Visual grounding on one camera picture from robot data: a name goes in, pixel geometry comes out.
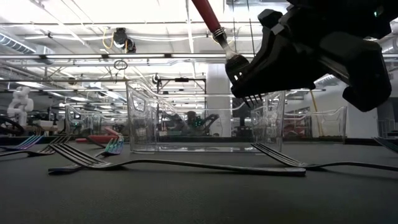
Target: metal fork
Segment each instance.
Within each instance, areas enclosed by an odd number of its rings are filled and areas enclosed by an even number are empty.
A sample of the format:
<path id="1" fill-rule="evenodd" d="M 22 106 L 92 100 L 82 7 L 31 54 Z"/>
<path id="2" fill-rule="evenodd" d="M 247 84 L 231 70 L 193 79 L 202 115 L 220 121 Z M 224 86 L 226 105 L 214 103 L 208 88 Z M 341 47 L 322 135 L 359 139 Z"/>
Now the metal fork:
<path id="1" fill-rule="evenodd" d="M 36 152 L 32 152 L 32 151 L 5 152 L 5 153 L 0 154 L 0 157 L 10 156 L 10 155 L 15 155 L 15 154 L 27 154 L 29 157 L 52 155 L 55 153 L 55 151 L 52 150 L 52 148 L 50 146 L 68 142 L 69 139 L 70 139 L 70 137 L 68 137 L 68 136 L 59 136 L 59 137 L 56 137 L 47 146 L 45 146 L 43 149 L 41 149 L 39 151 L 36 151 Z"/>
<path id="2" fill-rule="evenodd" d="M 383 138 L 373 138 L 373 140 L 375 140 L 380 145 L 384 146 L 386 149 L 389 149 L 394 153 L 398 153 L 398 146 L 396 144 L 389 142 L 388 140 Z"/>
<path id="3" fill-rule="evenodd" d="M 330 166 L 358 166 L 358 167 L 367 167 L 373 169 L 398 171 L 398 167 L 384 166 L 379 164 L 368 164 L 363 162 L 333 162 L 329 164 L 307 164 L 305 162 L 300 162 L 289 156 L 286 156 L 285 154 L 277 152 L 263 144 L 251 144 L 251 145 L 255 147 L 258 151 L 290 167 L 300 167 L 300 168 L 306 168 L 308 170 L 317 170 L 322 167 L 330 167 Z"/>
<path id="4" fill-rule="evenodd" d="M 39 136 L 39 135 L 33 135 L 29 138 L 27 138 L 25 141 L 20 143 L 17 146 L 14 147 L 6 147 L 6 146 L 0 146 L 0 149 L 5 149 L 6 151 L 20 151 L 20 150 L 26 150 L 29 149 L 30 147 L 34 146 L 36 143 L 38 143 L 42 138 L 44 134 Z"/>
<path id="5" fill-rule="evenodd" d="M 123 150 L 123 143 L 124 143 L 123 139 L 122 140 L 111 139 L 110 142 L 108 143 L 108 145 L 106 146 L 105 151 L 96 154 L 94 157 L 103 156 L 104 158 L 106 158 L 109 156 L 117 156 Z M 61 148 L 61 149 L 63 147 L 66 147 L 68 149 L 71 148 L 71 146 L 69 146 L 68 144 L 55 145 L 54 147 Z M 70 174 L 72 172 L 81 170 L 82 168 L 84 168 L 84 167 L 82 167 L 78 164 L 72 164 L 72 165 L 65 166 L 65 167 L 49 168 L 49 174 Z"/>
<path id="6" fill-rule="evenodd" d="M 205 169 L 217 169 L 235 171 L 245 174 L 261 174 L 261 175 L 289 175 L 289 176 L 305 176 L 305 169 L 303 168 L 254 168 L 254 167 L 238 167 L 238 166 L 225 166 L 213 164 L 201 164 L 196 162 L 180 162 L 180 161 L 167 161 L 159 159 L 135 159 L 132 161 L 121 162 L 113 164 L 101 159 L 95 158 L 87 153 L 81 152 L 73 147 L 66 147 L 64 144 L 61 147 L 50 146 L 54 151 L 59 153 L 66 159 L 81 165 L 87 169 L 93 170 L 113 170 L 127 164 L 136 163 L 154 163 L 154 164 L 168 164 L 174 166 L 189 166 Z"/>

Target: fork handle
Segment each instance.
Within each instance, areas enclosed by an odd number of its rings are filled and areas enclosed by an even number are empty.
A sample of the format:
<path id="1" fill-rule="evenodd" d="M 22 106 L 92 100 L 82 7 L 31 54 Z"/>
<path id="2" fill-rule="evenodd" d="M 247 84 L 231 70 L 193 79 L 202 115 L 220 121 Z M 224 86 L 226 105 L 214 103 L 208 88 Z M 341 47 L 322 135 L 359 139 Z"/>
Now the fork handle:
<path id="1" fill-rule="evenodd" d="M 333 162 L 330 164 L 320 165 L 318 167 L 321 168 L 321 167 L 328 167 L 328 166 L 358 166 L 358 167 L 367 167 L 367 168 L 381 169 L 381 170 L 391 170 L 391 171 L 398 172 L 398 167 L 385 166 L 385 165 L 379 165 L 379 164 L 368 164 L 368 163 L 363 163 L 363 162 Z"/>
<path id="2" fill-rule="evenodd" d="M 197 162 L 180 162 L 180 161 L 168 161 L 160 159 L 136 159 L 133 161 L 127 161 L 120 164 L 115 164 L 115 166 L 123 166 L 127 164 L 135 163 L 155 163 L 155 164 L 168 164 L 175 166 L 188 166 L 197 167 L 205 169 L 216 169 L 216 170 L 227 170 L 242 172 L 246 174 L 262 174 L 262 175 L 286 175 L 286 176 L 305 176 L 305 169 L 303 168 L 255 168 L 255 167 L 239 167 L 239 166 L 228 166 L 228 165 L 215 165 L 215 164 L 202 164 Z"/>
<path id="3" fill-rule="evenodd" d="M 22 154 L 22 153 L 29 154 L 30 152 L 29 151 L 5 152 L 5 153 L 0 154 L 0 157 L 10 156 L 10 155 L 15 155 L 15 154 Z"/>

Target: humanoid robot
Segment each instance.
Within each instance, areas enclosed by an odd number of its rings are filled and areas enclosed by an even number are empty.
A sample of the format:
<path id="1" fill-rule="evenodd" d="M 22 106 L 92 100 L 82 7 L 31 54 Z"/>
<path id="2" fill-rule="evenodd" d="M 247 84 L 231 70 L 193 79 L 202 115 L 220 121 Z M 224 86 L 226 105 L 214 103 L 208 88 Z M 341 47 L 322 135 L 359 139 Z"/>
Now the humanoid robot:
<path id="1" fill-rule="evenodd" d="M 17 91 L 12 94 L 12 102 L 8 106 L 7 114 L 9 118 L 14 118 L 18 115 L 18 123 L 21 126 L 26 126 L 27 112 L 33 110 L 33 100 L 28 97 L 30 92 L 29 87 L 18 87 Z"/>

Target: clear plastic bin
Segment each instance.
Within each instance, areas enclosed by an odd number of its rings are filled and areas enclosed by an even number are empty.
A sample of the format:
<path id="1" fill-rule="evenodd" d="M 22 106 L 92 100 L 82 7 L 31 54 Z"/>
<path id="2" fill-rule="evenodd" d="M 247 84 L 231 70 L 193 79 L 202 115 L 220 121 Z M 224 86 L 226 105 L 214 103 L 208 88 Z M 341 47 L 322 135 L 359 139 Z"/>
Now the clear plastic bin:
<path id="1" fill-rule="evenodd" d="M 244 151 L 256 152 L 250 143 L 265 143 L 265 139 L 271 136 L 268 131 L 261 131 L 255 136 L 254 128 L 263 127 L 264 124 L 253 125 L 251 110 L 244 109 L 246 104 L 228 95 L 195 95 L 195 94 L 173 94 L 160 95 L 154 93 L 145 83 L 133 80 L 126 83 L 127 105 L 130 127 L 131 151 L 181 151 L 183 148 L 190 148 L 186 151 Z M 273 93 L 276 99 L 284 101 L 284 94 Z M 206 107 L 196 107 L 195 103 L 179 105 L 178 97 L 199 98 L 205 102 Z M 210 101 L 221 102 L 227 108 L 209 108 Z M 269 116 L 270 114 L 283 114 L 284 104 L 272 104 L 267 106 L 266 114 L 258 116 Z M 277 116 L 275 122 L 282 124 L 282 115 Z M 272 141 L 278 140 L 281 143 L 281 134 L 275 131 L 281 130 L 275 125 Z"/>
<path id="2" fill-rule="evenodd" d="M 344 142 L 347 108 L 317 113 L 286 113 L 284 139 L 286 141 Z"/>
<path id="3" fill-rule="evenodd" d="M 282 151 L 285 92 L 270 93 L 262 107 L 251 111 L 253 140 Z"/>
<path id="4" fill-rule="evenodd" d="M 100 128 L 101 115 L 65 105 L 65 134 L 88 136 Z"/>

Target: dark tabletop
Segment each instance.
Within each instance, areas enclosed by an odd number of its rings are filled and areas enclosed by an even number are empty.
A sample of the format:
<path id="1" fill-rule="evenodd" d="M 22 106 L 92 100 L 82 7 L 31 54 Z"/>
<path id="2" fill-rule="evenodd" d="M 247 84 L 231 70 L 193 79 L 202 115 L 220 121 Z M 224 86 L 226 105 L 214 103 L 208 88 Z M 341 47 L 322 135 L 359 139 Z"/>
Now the dark tabletop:
<path id="1" fill-rule="evenodd" d="M 73 145 L 90 154 L 101 151 Z M 284 153 L 304 162 L 398 166 L 398 154 L 377 146 L 286 144 Z M 255 153 L 130 154 L 129 146 L 106 160 L 132 158 L 282 167 Z M 0 223 L 398 223 L 398 173 L 391 171 L 334 167 L 276 177 L 133 164 L 47 174 L 68 164 L 57 154 L 0 158 Z"/>

